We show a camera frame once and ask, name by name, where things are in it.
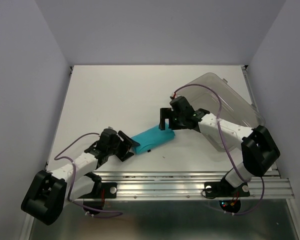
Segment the turquoise t shirt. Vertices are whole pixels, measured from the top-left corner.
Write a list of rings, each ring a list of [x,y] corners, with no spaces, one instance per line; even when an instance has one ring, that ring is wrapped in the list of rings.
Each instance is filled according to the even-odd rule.
[[[164,145],[174,138],[175,132],[166,124],[164,130],[161,130],[159,125],[156,125],[133,136],[131,139],[139,143],[138,146],[133,147],[133,151],[136,155],[140,155]]]

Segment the clear plastic bin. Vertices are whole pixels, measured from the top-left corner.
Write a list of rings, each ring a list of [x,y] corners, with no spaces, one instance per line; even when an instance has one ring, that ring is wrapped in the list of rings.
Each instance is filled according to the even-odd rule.
[[[216,116],[221,109],[220,118],[236,125],[256,128],[265,124],[256,107],[211,72],[189,82],[187,87],[176,92],[176,96],[185,97],[194,110],[208,110]]]

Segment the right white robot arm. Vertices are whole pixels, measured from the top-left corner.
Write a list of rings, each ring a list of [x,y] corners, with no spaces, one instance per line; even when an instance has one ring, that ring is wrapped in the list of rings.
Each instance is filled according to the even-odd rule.
[[[159,129],[194,130],[203,135],[217,135],[223,145],[227,142],[241,150],[242,162],[217,182],[208,182],[210,198],[232,196],[253,177],[263,177],[281,153],[269,130],[258,125],[255,128],[241,126],[221,119],[208,110],[194,110],[184,96],[170,102],[170,107],[160,109]]]

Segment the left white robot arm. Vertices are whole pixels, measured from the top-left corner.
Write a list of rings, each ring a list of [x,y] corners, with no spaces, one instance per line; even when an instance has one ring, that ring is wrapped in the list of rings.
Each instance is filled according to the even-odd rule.
[[[52,171],[39,171],[25,194],[21,210],[48,226],[58,219],[67,204],[82,207],[91,217],[121,216],[122,212],[103,209],[106,196],[111,192],[94,171],[111,156],[121,162],[131,158],[134,156],[131,149],[140,143],[112,128],[105,128],[98,136],[76,159],[63,152],[54,157],[55,161],[69,160],[68,164]]]

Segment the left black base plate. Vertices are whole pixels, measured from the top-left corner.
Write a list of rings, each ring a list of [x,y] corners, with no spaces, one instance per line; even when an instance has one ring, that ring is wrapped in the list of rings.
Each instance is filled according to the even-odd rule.
[[[116,182],[100,182],[95,183],[92,191],[81,195],[78,199],[116,199],[117,183]]]

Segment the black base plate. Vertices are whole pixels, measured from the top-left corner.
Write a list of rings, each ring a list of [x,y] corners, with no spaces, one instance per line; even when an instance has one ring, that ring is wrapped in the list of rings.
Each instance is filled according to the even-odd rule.
[[[204,183],[201,195],[207,199],[249,197],[250,191],[247,183],[233,187],[228,182],[209,181]]]
[[[81,195],[78,199],[116,199],[117,183],[116,182],[100,182],[95,183],[92,191]]]

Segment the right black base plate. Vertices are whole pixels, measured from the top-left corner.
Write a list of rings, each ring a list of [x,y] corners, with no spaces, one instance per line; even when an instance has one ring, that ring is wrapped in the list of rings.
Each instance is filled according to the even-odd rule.
[[[247,183],[233,187],[228,182],[209,181],[204,183],[201,195],[207,199],[249,197],[250,191]]]

